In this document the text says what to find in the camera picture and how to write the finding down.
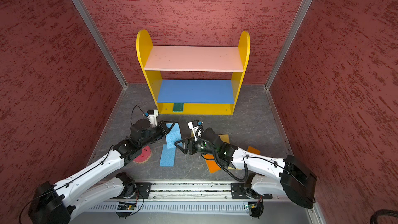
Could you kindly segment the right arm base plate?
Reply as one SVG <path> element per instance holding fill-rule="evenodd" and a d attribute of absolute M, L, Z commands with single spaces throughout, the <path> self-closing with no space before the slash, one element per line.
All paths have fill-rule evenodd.
<path fill-rule="evenodd" d="M 233 200 L 271 200 L 272 194 L 260 195 L 251 188 L 245 187 L 244 183 L 231 183 L 231 197 Z"/>

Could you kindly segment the orange sponge centre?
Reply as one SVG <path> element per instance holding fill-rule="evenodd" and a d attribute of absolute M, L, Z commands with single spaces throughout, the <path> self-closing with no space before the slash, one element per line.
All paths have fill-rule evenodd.
<path fill-rule="evenodd" d="M 205 159 L 205 162 L 208 166 L 210 174 L 221 170 L 221 168 L 215 162 L 213 155 L 206 154 L 206 155 L 203 155 L 203 158 Z"/>

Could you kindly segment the aluminium mounting rail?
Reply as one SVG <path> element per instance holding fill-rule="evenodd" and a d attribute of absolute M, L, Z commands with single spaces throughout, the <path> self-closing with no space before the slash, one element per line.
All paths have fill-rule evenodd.
<path fill-rule="evenodd" d="M 148 181 L 147 183 L 152 183 L 149 200 L 232 199 L 230 188 L 232 181 Z M 282 179 L 279 182 L 266 176 L 256 175 L 244 184 L 260 195 L 272 194 L 273 197 L 287 198 L 297 205 L 303 205 L 304 208 L 312 205 L 314 201 L 313 183 L 306 186 L 295 179 L 292 181 Z"/>

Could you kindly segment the orange sponge far right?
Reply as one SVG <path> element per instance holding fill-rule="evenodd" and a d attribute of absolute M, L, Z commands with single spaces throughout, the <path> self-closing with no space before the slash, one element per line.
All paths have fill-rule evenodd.
<path fill-rule="evenodd" d="M 256 148 L 253 148 L 251 146 L 248 146 L 247 151 L 250 152 L 250 153 L 256 154 L 256 155 L 259 155 L 261 153 L 260 150 L 258 150 Z"/>

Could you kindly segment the pink round smiley sponge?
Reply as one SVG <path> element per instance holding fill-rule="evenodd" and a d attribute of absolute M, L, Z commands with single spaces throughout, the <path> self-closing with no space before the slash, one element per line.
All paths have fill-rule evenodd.
<path fill-rule="evenodd" d="M 151 148 L 149 146 L 146 146 L 142 149 L 142 153 L 133 160 L 134 163 L 138 164 L 143 164 L 146 163 L 152 155 Z"/>

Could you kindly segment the yellow shelf pink blue boards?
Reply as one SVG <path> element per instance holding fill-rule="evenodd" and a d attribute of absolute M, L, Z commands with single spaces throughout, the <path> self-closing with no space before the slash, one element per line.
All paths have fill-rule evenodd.
<path fill-rule="evenodd" d="M 147 85 L 162 115 L 233 115 L 250 57 L 250 35 L 237 47 L 155 46 L 147 30 L 136 38 L 136 52 Z M 162 72 L 231 73 L 227 80 L 164 79 Z M 182 113 L 173 112 L 183 103 Z"/>

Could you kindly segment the orange sponge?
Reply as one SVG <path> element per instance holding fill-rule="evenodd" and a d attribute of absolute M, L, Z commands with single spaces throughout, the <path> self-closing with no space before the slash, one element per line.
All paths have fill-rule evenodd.
<path fill-rule="evenodd" d="M 253 148 L 251 146 L 248 146 L 247 151 L 250 152 L 250 153 L 256 154 L 256 155 L 259 155 L 261 153 L 260 150 L 258 150 L 256 148 Z"/>
<path fill-rule="evenodd" d="M 206 154 L 206 155 L 203 155 L 203 158 L 205 159 L 205 162 L 208 166 L 210 174 L 221 170 L 221 168 L 215 162 L 213 155 Z"/>

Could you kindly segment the aluminium corner post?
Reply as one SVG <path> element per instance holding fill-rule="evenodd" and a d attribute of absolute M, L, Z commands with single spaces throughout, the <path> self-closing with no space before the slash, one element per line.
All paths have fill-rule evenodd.
<path fill-rule="evenodd" d="M 292 43 L 294 41 L 294 38 L 295 38 L 298 30 L 300 29 L 300 26 L 307 14 L 312 2 L 313 2 L 313 0 L 302 0 L 301 1 L 300 6 L 299 6 L 297 13 L 294 17 L 294 20 L 292 22 L 292 25 L 287 34 L 287 37 L 286 37 L 286 39 L 280 49 L 280 52 L 276 58 L 273 69 L 265 83 L 266 90 L 269 90 L 271 88 L 271 85 L 272 85 L 274 79 L 276 78 L 276 75 L 277 75 L 279 69 L 282 66 L 282 63 L 290 49 L 290 46 L 292 45 Z"/>
<path fill-rule="evenodd" d="M 84 23 L 86 24 L 89 32 L 91 33 L 92 37 L 94 38 L 96 44 L 98 45 L 99 49 L 101 50 L 102 54 L 104 55 L 106 61 L 108 62 L 109 66 L 111 67 L 114 75 L 118 79 L 120 85 L 122 86 L 123 90 L 127 88 L 127 80 L 123 76 L 117 62 L 115 61 L 110 49 L 108 48 L 105 40 L 103 39 L 99 29 L 97 28 L 93 18 L 91 17 L 87 7 L 83 0 L 72 0 L 74 6 L 76 7 L 78 13 L 82 17 Z"/>

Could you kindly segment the dark yellow scouring pad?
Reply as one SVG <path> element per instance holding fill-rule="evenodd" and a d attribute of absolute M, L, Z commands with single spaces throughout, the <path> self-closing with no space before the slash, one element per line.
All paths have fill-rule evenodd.
<path fill-rule="evenodd" d="M 230 144 L 230 139 L 228 134 L 221 134 L 219 135 L 219 137 L 224 143 Z"/>

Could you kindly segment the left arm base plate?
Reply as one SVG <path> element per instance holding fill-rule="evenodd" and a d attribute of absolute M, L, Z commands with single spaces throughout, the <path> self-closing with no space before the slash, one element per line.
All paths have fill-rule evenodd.
<path fill-rule="evenodd" d="M 151 186 L 152 183 L 129 183 L 124 187 L 121 196 L 124 199 L 138 199 L 139 197 L 148 199 Z"/>

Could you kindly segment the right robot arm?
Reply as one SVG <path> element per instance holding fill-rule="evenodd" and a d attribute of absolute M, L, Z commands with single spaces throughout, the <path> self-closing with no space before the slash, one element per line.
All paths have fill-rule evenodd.
<path fill-rule="evenodd" d="M 196 127 L 194 136 L 175 142 L 184 154 L 210 154 L 219 168 L 245 183 L 254 176 L 250 189 L 258 195 L 284 193 L 296 205 L 311 209 L 315 203 L 317 177 L 293 155 L 271 158 L 248 152 L 222 141 L 213 129 Z"/>

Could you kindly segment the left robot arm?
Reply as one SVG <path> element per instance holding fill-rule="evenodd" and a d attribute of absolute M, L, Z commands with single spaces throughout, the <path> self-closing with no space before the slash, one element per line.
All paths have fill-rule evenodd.
<path fill-rule="evenodd" d="M 139 199 L 135 180 L 125 172 L 101 185 L 97 183 L 142 154 L 144 147 L 164 138 L 175 122 L 159 121 L 152 127 L 148 119 L 131 125 L 131 133 L 106 155 L 76 174 L 55 184 L 45 182 L 37 187 L 28 215 L 34 224 L 68 224 L 72 219 L 105 200 L 121 196 Z"/>

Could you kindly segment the blue sponge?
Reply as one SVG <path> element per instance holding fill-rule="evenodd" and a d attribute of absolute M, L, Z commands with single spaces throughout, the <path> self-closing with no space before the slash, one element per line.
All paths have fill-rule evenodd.
<path fill-rule="evenodd" d="M 181 132 L 178 122 L 172 124 L 167 123 L 166 126 L 171 128 L 171 131 L 166 135 L 166 145 L 168 149 L 175 148 L 175 142 L 182 140 Z"/>
<path fill-rule="evenodd" d="M 167 145 L 163 145 L 162 154 L 160 159 L 160 167 L 173 167 L 175 161 L 176 148 L 168 148 Z"/>

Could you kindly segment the green scouring sponge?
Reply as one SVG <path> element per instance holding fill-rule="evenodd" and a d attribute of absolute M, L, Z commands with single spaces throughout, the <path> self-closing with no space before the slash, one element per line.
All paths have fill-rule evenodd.
<path fill-rule="evenodd" d="M 184 108 L 183 103 L 174 103 L 173 104 L 173 112 L 174 113 L 182 113 Z"/>

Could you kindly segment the left aluminium corner post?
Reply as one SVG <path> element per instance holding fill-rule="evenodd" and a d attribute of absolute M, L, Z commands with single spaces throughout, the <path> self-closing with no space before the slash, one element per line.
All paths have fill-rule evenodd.
<path fill-rule="evenodd" d="M 96 44 L 98 45 L 99 49 L 101 50 L 102 54 L 104 55 L 106 61 L 108 62 L 109 66 L 111 67 L 114 75 L 118 79 L 120 85 L 122 86 L 123 90 L 127 88 L 127 80 L 123 76 L 117 62 L 115 61 L 110 49 L 108 48 L 105 40 L 103 39 L 99 29 L 97 28 L 93 18 L 91 17 L 87 7 L 83 0 L 72 0 L 74 6 L 76 7 L 78 13 L 82 17 L 84 23 L 86 24 L 89 32 L 91 33 L 92 37 L 94 38 Z"/>

